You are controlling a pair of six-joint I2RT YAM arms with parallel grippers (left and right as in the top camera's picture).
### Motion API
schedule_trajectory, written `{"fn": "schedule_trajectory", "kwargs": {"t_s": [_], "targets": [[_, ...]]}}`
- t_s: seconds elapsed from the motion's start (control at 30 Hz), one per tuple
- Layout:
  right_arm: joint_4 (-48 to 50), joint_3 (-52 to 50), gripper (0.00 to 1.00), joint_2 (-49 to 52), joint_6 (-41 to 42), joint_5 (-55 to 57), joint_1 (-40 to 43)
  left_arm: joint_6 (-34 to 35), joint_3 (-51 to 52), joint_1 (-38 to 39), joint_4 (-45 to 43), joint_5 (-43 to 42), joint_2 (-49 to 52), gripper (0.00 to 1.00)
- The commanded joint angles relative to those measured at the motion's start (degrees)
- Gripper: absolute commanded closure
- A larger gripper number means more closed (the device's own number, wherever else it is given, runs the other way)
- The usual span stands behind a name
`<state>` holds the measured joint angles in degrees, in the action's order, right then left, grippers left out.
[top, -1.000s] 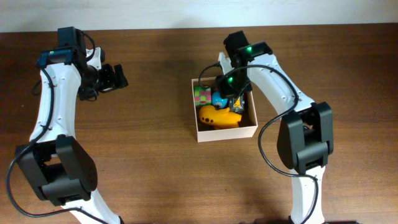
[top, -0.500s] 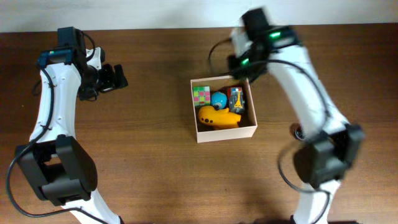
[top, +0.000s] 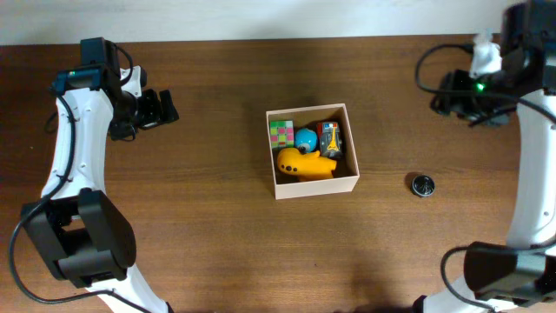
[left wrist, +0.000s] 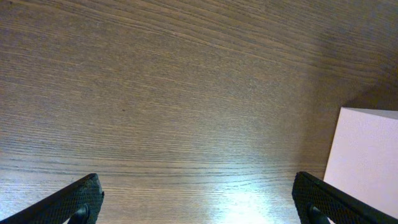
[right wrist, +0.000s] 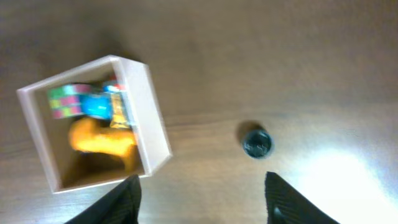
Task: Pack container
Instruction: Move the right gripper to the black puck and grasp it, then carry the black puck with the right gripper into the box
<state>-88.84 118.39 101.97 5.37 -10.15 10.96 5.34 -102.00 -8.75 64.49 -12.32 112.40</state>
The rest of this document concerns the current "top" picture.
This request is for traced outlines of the yellow rubber animal toy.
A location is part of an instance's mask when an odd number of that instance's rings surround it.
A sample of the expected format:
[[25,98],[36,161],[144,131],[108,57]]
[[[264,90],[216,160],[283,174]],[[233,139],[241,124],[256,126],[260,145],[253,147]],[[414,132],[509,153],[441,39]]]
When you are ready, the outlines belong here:
[[302,154],[296,148],[285,148],[278,153],[277,168],[301,182],[332,179],[337,162],[321,156],[319,151]]

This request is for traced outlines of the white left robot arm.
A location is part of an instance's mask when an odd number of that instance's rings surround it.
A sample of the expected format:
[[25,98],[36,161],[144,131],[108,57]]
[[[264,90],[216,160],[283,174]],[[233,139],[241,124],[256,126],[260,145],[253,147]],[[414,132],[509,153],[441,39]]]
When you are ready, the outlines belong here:
[[114,312],[170,312],[138,269],[135,234],[106,194],[104,166],[109,139],[133,141],[139,130],[179,115],[169,91],[147,89],[141,66],[121,68],[124,52],[102,37],[83,39],[80,65],[57,73],[50,174],[40,199],[22,207],[12,235],[24,230],[50,274],[81,290],[56,303],[98,296]]

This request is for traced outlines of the pastel rubik's cube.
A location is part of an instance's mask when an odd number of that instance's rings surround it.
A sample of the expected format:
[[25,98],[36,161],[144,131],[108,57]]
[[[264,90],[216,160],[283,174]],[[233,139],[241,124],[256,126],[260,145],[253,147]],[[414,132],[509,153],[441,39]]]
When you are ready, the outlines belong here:
[[291,120],[271,121],[269,123],[269,135],[273,150],[295,146],[294,123]]

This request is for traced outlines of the blue white ball toy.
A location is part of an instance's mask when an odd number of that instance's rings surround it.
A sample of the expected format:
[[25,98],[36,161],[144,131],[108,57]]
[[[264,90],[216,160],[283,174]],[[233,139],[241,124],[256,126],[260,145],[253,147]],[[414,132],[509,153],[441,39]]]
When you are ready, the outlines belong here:
[[317,133],[311,129],[303,128],[295,132],[295,148],[302,154],[314,152],[318,143]]

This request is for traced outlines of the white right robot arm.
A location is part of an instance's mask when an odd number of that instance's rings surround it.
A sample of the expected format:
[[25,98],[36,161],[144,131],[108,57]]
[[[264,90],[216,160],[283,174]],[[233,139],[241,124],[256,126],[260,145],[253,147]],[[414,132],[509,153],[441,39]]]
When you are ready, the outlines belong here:
[[474,242],[441,258],[445,268],[464,253],[455,282],[421,296],[414,312],[503,312],[555,300],[555,3],[525,1],[503,14],[500,42],[486,32],[460,45],[472,54],[469,71],[447,75],[433,94],[433,111],[454,112],[471,126],[516,113],[520,172],[513,220],[503,245]]

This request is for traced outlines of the red grey toy truck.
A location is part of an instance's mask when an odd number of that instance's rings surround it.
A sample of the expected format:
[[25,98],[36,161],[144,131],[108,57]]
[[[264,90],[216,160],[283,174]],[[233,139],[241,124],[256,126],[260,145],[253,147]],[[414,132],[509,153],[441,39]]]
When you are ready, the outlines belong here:
[[319,138],[319,150],[322,157],[333,160],[340,160],[343,158],[341,130],[337,122],[325,121],[317,123],[317,136]]

